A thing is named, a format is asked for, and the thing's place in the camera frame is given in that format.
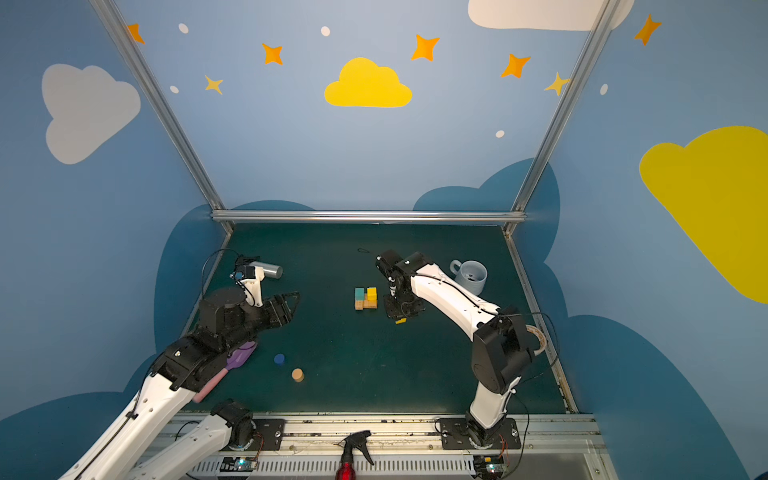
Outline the wooden cylinder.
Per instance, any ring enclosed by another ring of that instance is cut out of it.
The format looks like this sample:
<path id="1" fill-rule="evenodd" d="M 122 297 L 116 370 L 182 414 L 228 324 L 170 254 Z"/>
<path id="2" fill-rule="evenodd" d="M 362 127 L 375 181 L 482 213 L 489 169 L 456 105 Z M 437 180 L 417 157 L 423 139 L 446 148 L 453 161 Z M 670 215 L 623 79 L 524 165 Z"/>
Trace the wooden cylinder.
<path id="1" fill-rule="evenodd" d="M 292 371 L 292 373 L 291 373 L 291 376 L 292 376 L 293 380 L 295 382 L 297 382 L 297 383 L 302 382 L 304 380 L 304 378 L 305 378 L 304 371 L 302 369 L 300 369 L 300 368 L 294 369 Z"/>

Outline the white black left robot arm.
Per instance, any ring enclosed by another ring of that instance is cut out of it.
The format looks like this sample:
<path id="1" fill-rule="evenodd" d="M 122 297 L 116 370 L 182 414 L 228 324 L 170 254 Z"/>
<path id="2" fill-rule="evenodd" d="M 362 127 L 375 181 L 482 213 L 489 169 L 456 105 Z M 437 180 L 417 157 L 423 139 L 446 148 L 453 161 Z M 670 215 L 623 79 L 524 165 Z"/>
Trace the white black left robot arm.
<path id="1" fill-rule="evenodd" d="M 154 360 L 137 395 L 65 478 L 178 479 L 225 447 L 247 449 L 256 435 L 252 413 L 226 400 L 180 440 L 140 460 L 185 405 L 206 396 L 232 363 L 248 356 L 260 332 L 288 324 L 299 302 L 297 292 L 262 298 L 252 281 L 202 298 L 195 329 Z"/>

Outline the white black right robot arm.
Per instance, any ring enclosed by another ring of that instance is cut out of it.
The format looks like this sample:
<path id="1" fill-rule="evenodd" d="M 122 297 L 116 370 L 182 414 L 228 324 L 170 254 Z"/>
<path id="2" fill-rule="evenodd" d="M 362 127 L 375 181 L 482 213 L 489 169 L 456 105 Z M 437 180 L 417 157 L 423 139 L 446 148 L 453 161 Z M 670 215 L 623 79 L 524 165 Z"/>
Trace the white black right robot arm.
<path id="1" fill-rule="evenodd" d="M 376 257 L 376 268 L 387 279 L 384 306 L 389 318 L 418 315 L 433 305 L 472 342 L 471 370 L 478 381 L 466 414 L 473 445 L 487 448 L 507 416 L 507 405 L 536 354 L 526 320 L 519 310 L 489 303 L 446 275 L 428 257 L 416 252 L 406 258 L 393 250 Z"/>

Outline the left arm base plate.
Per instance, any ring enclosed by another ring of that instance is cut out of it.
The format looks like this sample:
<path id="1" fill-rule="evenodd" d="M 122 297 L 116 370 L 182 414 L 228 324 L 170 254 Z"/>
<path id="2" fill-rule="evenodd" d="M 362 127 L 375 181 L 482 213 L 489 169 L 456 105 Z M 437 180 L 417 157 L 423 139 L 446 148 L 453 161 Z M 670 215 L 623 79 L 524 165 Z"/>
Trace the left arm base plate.
<path id="1" fill-rule="evenodd" d="M 286 426 L 284 418 L 254 418 L 252 425 L 252 437 L 246 443 L 245 452 L 280 450 Z"/>

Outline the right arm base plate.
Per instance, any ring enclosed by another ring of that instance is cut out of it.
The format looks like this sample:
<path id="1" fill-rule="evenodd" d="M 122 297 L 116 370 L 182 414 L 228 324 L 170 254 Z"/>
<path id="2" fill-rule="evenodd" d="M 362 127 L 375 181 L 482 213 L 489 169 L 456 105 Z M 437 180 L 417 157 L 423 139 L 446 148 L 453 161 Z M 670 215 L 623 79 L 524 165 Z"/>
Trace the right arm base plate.
<path id="1" fill-rule="evenodd" d="M 522 431 L 512 418 L 484 429 L 467 418 L 444 417 L 436 420 L 435 429 L 444 450 L 519 450 L 522 447 Z"/>

